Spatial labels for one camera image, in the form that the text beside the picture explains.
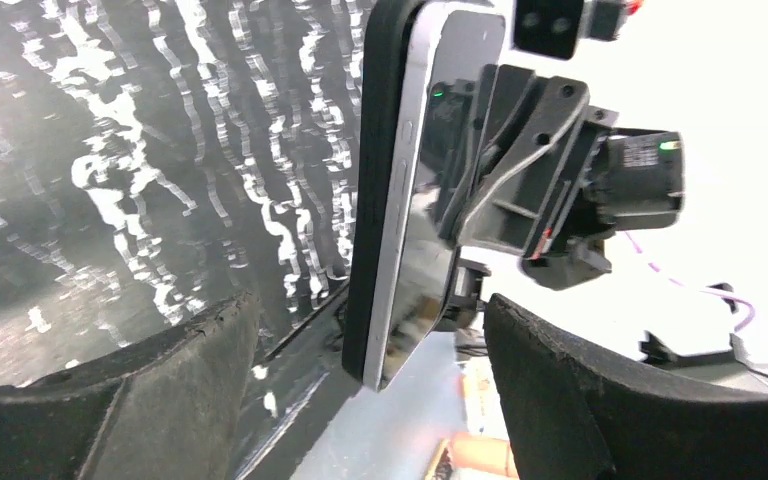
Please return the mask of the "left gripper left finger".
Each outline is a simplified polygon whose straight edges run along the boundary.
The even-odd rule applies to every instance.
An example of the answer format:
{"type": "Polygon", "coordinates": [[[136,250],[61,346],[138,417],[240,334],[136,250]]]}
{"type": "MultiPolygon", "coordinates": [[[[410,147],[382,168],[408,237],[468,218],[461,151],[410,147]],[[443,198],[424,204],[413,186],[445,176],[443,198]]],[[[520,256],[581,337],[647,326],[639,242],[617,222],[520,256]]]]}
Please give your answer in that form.
{"type": "Polygon", "coordinates": [[[0,387],[0,479],[222,479],[262,309],[240,293],[29,386],[0,387]]]}

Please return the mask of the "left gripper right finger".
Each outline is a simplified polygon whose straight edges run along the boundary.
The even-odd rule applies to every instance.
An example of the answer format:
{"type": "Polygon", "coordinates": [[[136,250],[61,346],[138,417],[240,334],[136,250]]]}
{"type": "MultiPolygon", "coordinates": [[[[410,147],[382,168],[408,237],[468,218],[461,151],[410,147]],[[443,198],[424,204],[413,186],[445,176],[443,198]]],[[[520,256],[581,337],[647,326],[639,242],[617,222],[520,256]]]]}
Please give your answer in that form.
{"type": "Polygon", "coordinates": [[[524,479],[768,479],[768,394],[646,365],[502,295],[485,339],[524,479]]]}

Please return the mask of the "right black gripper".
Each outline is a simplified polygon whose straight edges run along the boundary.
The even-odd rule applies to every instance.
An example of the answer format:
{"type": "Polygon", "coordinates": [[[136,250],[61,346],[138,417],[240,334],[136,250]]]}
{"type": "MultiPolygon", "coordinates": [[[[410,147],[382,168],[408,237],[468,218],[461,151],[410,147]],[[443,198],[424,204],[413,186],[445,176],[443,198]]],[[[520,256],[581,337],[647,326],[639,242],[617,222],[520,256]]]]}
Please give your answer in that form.
{"type": "Polygon", "coordinates": [[[617,118],[583,82],[511,65],[434,82],[423,159],[440,236],[517,255],[552,290],[608,274],[606,240],[669,227],[684,204],[681,136],[617,118]]]}

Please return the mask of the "white smartphone dark screen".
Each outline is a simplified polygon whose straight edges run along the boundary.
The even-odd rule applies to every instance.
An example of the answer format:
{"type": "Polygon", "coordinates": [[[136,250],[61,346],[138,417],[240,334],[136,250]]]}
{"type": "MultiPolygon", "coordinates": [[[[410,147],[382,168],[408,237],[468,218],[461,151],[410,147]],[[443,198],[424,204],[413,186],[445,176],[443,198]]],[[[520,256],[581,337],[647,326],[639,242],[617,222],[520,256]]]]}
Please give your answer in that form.
{"type": "Polygon", "coordinates": [[[373,297],[371,357],[384,389],[444,315],[457,271],[458,246],[444,240],[428,207],[434,172],[423,159],[431,85],[475,80],[497,64],[506,20],[485,1],[422,1],[403,76],[390,187],[373,297]]]}

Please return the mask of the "black phone case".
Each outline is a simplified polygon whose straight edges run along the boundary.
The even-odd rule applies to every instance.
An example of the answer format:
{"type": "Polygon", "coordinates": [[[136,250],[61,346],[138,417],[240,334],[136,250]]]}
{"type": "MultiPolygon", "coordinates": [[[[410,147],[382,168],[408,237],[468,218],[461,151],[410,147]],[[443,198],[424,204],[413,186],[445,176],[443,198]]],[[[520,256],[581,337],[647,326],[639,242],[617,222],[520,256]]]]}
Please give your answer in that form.
{"type": "Polygon", "coordinates": [[[376,389],[381,363],[371,357],[373,297],[390,187],[392,156],[411,30],[422,1],[378,1],[364,38],[357,216],[342,365],[376,389]]]}

